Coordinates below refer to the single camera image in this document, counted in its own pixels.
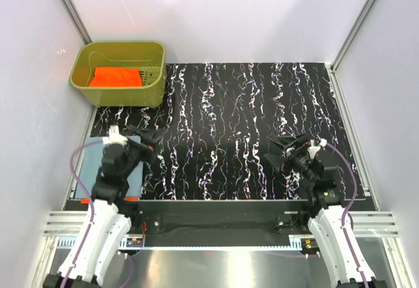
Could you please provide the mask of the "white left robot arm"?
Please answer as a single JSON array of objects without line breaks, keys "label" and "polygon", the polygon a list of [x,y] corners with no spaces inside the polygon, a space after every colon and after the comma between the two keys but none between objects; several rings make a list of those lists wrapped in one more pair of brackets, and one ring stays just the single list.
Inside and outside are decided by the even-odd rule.
[{"label": "white left robot arm", "polygon": [[98,140],[101,160],[91,190],[85,190],[88,212],[75,244],[55,274],[49,274],[43,287],[102,287],[107,269],[127,233],[143,223],[139,204],[127,199],[129,177],[140,163],[151,163],[165,130],[130,131],[139,136],[123,136],[113,125]]}]

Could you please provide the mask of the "orange t shirt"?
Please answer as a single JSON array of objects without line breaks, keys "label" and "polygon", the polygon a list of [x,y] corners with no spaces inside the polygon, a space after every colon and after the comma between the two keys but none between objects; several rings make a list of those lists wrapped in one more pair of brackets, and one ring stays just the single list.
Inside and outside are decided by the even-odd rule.
[{"label": "orange t shirt", "polygon": [[138,68],[97,67],[89,87],[142,87]]}]

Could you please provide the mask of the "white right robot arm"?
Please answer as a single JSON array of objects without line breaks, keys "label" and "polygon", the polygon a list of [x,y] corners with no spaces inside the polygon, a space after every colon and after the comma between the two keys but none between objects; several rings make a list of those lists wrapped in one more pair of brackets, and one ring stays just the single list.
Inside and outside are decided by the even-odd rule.
[{"label": "white right robot arm", "polygon": [[377,279],[355,238],[349,210],[336,179],[338,166],[320,154],[332,146],[325,139],[316,141],[306,134],[271,136],[269,142],[278,154],[264,157],[276,173],[294,170],[306,183],[302,186],[307,203],[297,214],[295,224],[311,233],[327,267],[331,287],[387,287]]}]

